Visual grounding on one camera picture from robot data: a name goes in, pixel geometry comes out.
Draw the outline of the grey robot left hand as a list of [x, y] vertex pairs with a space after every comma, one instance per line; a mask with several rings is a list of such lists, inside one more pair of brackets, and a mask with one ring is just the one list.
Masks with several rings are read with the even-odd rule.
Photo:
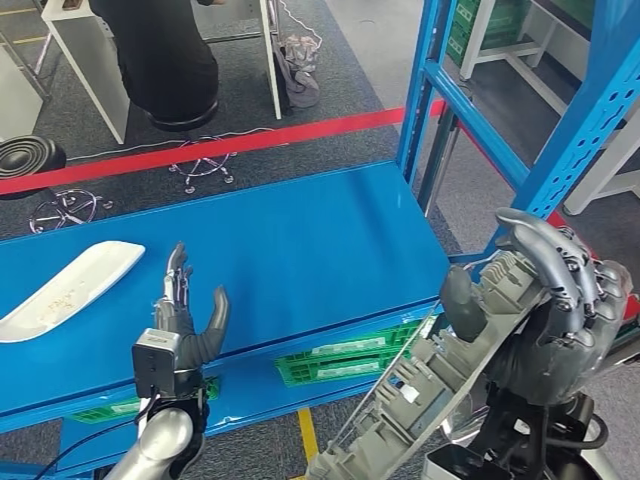
[[230, 303], [226, 289], [220, 285], [213, 292], [214, 311], [207, 327], [197, 333], [189, 309], [189, 279], [192, 268], [187, 266], [183, 243], [177, 243], [169, 255], [163, 277], [163, 295], [155, 305], [154, 321], [158, 330], [179, 336], [176, 369], [199, 369], [218, 356], [226, 337]]

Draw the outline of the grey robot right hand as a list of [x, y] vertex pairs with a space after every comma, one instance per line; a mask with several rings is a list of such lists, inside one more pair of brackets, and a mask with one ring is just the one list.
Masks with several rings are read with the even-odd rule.
[[629, 272], [595, 260], [569, 229], [513, 208], [500, 208], [506, 235], [480, 282], [454, 265], [440, 291], [448, 322], [464, 345], [514, 310], [524, 318], [486, 356], [488, 381], [533, 405], [565, 403], [592, 377], [623, 323]]

